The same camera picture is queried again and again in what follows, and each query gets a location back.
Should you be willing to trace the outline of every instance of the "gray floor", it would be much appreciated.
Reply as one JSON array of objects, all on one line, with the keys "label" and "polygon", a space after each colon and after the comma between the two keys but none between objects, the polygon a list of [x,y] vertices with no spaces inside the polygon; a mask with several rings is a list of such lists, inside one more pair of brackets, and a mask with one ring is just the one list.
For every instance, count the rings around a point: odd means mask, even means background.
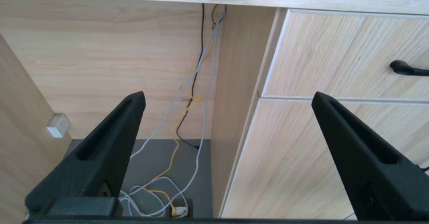
[{"label": "gray floor", "polygon": [[[70,149],[73,149],[82,140],[73,140]],[[134,145],[134,151],[137,151],[144,140],[137,140]],[[194,139],[189,142],[195,146],[200,143],[200,140]],[[206,139],[203,143],[199,159],[198,173],[184,192],[187,199],[192,199],[194,205],[194,218],[209,218],[212,217],[212,188],[211,188],[211,173],[210,173],[210,140]],[[133,159],[130,160],[127,173],[122,185],[122,190],[128,192],[129,189],[135,185],[145,184],[153,177],[163,172],[170,163],[171,155],[174,151],[176,144],[172,139],[155,139],[151,140],[145,149]],[[165,176],[170,177],[180,189],[183,189],[189,182],[190,178],[195,171],[195,160],[197,150],[183,144],[181,142],[179,150],[174,158],[172,168]],[[149,189],[163,190],[167,192],[170,197],[177,194],[177,190],[167,180],[160,180],[149,186]],[[166,197],[162,194],[158,196],[163,200],[164,204],[167,203]],[[133,196],[135,203],[139,206],[140,210],[144,213],[152,213],[160,209],[160,203],[153,196],[141,191]],[[129,216],[129,209],[126,205],[127,201],[123,202],[123,215]]]}]

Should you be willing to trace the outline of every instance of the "black cable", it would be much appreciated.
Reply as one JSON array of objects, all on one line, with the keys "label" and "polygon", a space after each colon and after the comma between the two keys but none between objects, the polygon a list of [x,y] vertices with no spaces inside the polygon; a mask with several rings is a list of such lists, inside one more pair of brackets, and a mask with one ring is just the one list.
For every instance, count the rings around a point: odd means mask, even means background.
[{"label": "black cable", "polygon": [[217,7],[217,5],[215,5],[215,6],[213,7],[213,10],[212,10],[212,22],[213,22],[213,27],[216,25],[215,19],[214,19],[214,17],[213,17],[213,14],[215,14],[216,7]]},{"label": "black cable", "polygon": [[[201,20],[201,52],[200,52],[200,57],[198,57],[198,62],[196,63],[196,65],[198,66],[198,63],[200,62],[200,60],[201,60],[201,57],[202,57],[202,51],[204,50],[204,42],[203,42],[203,38],[204,38],[204,14],[205,14],[205,12],[204,12],[204,3],[202,4],[202,20]],[[198,72],[197,73],[195,73],[195,76],[194,76],[194,81],[192,82],[192,90],[191,90],[191,92],[190,92],[190,95],[192,96],[192,97],[194,97],[194,87],[195,87],[195,81],[196,81],[196,76],[198,75]],[[190,104],[192,103],[192,98],[191,99],[189,99],[189,102],[188,102],[188,106],[186,107],[186,108],[188,108],[189,106],[190,106]],[[185,120],[185,117],[188,115],[188,111],[186,111],[185,112],[185,115],[183,116],[183,118],[182,118],[182,120],[180,121],[180,123],[179,123],[179,125],[177,126],[177,128],[176,128],[176,135],[183,141],[183,142],[185,142],[186,144],[188,144],[189,146],[192,146],[192,147],[194,147],[194,148],[196,148],[196,149],[199,149],[200,147],[199,146],[193,146],[192,144],[189,144],[189,142],[187,142],[185,139],[183,139],[180,135],[179,135],[179,128],[180,128],[180,126],[182,125],[182,123],[183,123],[183,120]]]},{"label": "black cable", "polygon": [[346,220],[347,218],[351,217],[352,215],[354,215],[355,213],[351,213],[350,215],[348,215],[346,218],[344,218],[343,220]]}]

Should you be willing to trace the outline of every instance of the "drawer front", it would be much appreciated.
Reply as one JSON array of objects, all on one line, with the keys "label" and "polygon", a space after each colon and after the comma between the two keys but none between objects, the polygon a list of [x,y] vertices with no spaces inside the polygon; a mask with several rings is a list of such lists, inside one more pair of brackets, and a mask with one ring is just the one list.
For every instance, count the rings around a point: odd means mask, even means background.
[{"label": "drawer front", "polygon": [[[344,106],[413,163],[429,158],[429,105]],[[310,101],[260,99],[222,217],[344,219],[352,213]]]},{"label": "drawer front", "polygon": [[262,97],[429,100],[429,17],[289,10]]}]

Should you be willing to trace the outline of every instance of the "black drawer handle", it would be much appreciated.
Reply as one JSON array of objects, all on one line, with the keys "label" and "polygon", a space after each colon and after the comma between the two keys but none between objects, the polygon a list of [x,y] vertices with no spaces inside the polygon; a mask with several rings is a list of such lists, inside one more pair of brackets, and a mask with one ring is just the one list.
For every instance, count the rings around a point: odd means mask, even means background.
[{"label": "black drawer handle", "polygon": [[411,67],[402,60],[395,60],[394,62],[390,63],[390,68],[392,68],[395,73],[407,76],[429,76],[429,70]]}]

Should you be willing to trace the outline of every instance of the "desk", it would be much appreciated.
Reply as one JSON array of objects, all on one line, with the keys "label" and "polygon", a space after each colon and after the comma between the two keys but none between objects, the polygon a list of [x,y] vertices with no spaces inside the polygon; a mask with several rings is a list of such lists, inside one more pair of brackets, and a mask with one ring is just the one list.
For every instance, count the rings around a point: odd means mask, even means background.
[{"label": "desk", "polygon": [[[429,68],[429,0],[0,0],[2,216],[21,221],[25,195],[71,139],[129,93],[146,94],[137,137],[148,137],[196,65],[200,3],[206,19],[215,3],[228,8],[205,135],[215,217],[353,213],[310,108],[316,91],[414,163],[429,157],[429,80],[388,68],[392,60]],[[210,31],[206,20],[205,39]],[[187,100],[156,138],[170,138]],[[183,137],[200,137],[202,110],[190,112]],[[45,129],[54,113],[71,121],[63,139]]]}]

